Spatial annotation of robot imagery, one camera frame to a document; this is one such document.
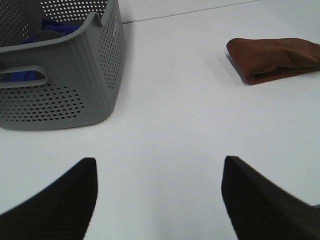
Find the brown towel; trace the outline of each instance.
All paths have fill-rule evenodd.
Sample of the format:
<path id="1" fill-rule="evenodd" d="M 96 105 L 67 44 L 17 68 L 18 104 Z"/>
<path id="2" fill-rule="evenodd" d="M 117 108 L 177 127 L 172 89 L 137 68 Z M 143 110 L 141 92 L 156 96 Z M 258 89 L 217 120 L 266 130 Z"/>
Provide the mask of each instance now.
<path id="1" fill-rule="evenodd" d="M 226 48 L 250 85 L 320 70 L 320 45 L 300 38 L 234 38 Z"/>

